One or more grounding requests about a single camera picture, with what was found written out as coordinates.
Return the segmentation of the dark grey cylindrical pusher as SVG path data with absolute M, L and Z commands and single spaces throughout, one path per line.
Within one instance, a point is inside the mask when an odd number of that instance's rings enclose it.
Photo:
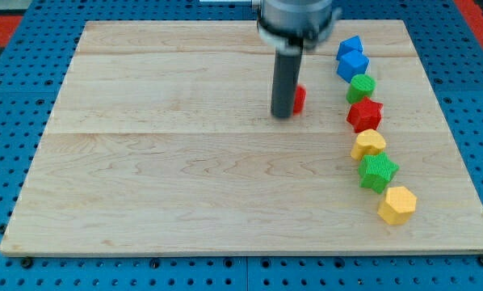
M 303 40 L 292 39 L 289 49 L 275 51 L 273 72 L 271 114 L 277 119 L 292 116 L 295 104 L 296 86 L 303 55 Z

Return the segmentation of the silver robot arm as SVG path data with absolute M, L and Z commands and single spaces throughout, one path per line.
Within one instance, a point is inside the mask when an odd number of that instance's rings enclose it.
M 257 29 L 262 41 L 275 49 L 271 87 L 271 115 L 293 115 L 303 52 L 327 41 L 342 9 L 332 0 L 258 0 Z

